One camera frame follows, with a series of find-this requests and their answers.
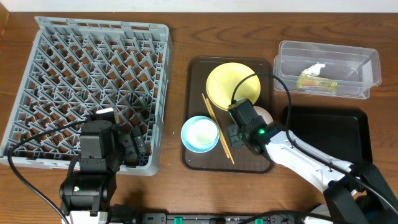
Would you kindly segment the light blue bowl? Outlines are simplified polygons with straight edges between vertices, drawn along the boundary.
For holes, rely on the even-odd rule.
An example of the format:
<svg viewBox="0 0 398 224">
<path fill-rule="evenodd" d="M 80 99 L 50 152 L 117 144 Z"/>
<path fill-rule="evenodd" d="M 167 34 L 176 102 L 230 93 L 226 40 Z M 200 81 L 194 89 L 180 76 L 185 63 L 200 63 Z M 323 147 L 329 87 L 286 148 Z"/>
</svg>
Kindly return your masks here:
<svg viewBox="0 0 398 224">
<path fill-rule="evenodd" d="M 216 123 L 207 116 L 189 118 L 182 126 L 183 145 L 195 153 L 212 150 L 218 143 L 220 131 Z"/>
</svg>

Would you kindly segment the yellow plate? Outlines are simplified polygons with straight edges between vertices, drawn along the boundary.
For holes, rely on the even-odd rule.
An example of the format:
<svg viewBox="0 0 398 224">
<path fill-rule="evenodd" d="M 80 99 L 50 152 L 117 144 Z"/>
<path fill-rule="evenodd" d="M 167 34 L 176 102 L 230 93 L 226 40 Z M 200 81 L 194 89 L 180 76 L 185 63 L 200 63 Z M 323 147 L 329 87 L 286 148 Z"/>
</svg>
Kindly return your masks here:
<svg viewBox="0 0 398 224">
<path fill-rule="evenodd" d="M 206 93 L 210 101 L 219 109 L 226 111 L 231 104 L 233 91 L 237 84 L 244 78 L 252 75 L 254 71 L 247 65 L 229 62 L 214 68 L 206 81 Z M 247 79 L 240 84 L 234 99 L 247 98 L 255 103 L 261 93 L 261 84 L 257 76 Z"/>
</svg>

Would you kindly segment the green snack wrapper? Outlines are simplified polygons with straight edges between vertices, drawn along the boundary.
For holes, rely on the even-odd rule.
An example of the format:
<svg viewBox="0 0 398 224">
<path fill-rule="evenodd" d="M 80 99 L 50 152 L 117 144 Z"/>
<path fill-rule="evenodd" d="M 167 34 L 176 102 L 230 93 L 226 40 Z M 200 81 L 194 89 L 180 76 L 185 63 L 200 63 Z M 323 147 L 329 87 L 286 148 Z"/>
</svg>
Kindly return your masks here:
<svg viewBox="0 0 398 224">
<path fill-rule="evenodd" d="M 314 77 L 311 75 L 300 74 L 296 87 L 299 89 L 319 89 L 336 91 L 338 89 L 337 82 L 327 78 Z"/>
</svg>

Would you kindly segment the white tissue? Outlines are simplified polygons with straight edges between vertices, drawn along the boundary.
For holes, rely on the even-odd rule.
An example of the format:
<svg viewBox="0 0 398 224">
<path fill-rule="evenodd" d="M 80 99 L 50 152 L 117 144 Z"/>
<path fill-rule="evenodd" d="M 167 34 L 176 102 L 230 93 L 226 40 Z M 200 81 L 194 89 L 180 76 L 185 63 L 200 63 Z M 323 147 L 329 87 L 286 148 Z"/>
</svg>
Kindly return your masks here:
<svg viewBox="0 0 398 224">
<path fill-rule="evenodd" d="M 302 71 L 302 75 L 317 77 L 320 75 L 321 69 L 323 69 L 325 67 L 326 67 L 326 65 L 323 63 L 316 63 L 316 64 L 311 65 L 310 67 L 306 68 L 304 71 Z"/>
</svg>

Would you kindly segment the small white cup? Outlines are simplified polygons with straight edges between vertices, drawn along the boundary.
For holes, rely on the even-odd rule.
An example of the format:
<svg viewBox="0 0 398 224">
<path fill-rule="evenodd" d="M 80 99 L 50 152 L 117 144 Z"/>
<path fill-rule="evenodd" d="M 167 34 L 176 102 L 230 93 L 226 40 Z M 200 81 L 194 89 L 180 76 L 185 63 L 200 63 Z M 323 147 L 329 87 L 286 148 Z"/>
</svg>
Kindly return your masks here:
<svg viewBox="0 0 398 224">
<path fill-rule="evenodd" d="M 200 119 L 194 122 L 187 130 L 187 141 L 194 144 L 213 143 L 218 135 L 216 124 L 209 119 Z"/>
</svg>

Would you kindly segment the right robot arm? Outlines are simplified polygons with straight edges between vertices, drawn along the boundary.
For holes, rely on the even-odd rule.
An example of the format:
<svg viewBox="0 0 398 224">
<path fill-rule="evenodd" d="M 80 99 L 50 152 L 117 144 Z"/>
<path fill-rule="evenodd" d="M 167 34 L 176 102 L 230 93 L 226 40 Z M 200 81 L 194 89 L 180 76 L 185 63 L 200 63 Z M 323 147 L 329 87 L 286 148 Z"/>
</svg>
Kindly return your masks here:
<svg viewBox="0 0 398 224">
<path fill-rule="evenodd" d="M 239 138 L 255 155 L 283 165 L 323 193 L 327 215 L 289 211 L 297 222 L 310 218 L 331 223 L 397 223 L 397 197 L 372 163 L 353 164 L 325 154 L 285 126 L 267 124 L 247 98 L 228 107 Z"/>
</svg>

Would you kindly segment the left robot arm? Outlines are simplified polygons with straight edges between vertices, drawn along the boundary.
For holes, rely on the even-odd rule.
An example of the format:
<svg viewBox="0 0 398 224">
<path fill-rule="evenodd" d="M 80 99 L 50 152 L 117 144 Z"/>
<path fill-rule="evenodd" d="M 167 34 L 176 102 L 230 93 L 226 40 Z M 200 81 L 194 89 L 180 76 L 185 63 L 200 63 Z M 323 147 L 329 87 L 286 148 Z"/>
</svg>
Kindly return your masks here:
<svg viewBox="0 0 398 224">
<path fill-rule="evenodd" d="M 72 159 L 60 186 L 61 210 L 66 223 L 141 223 L 128 205 L 111 205 L 116 174 L 126 161 L 146 155 L 139 128 L 126 131 L 114 108 L 97 111 L 81 127 L 81 154 Z"/>
</svg>

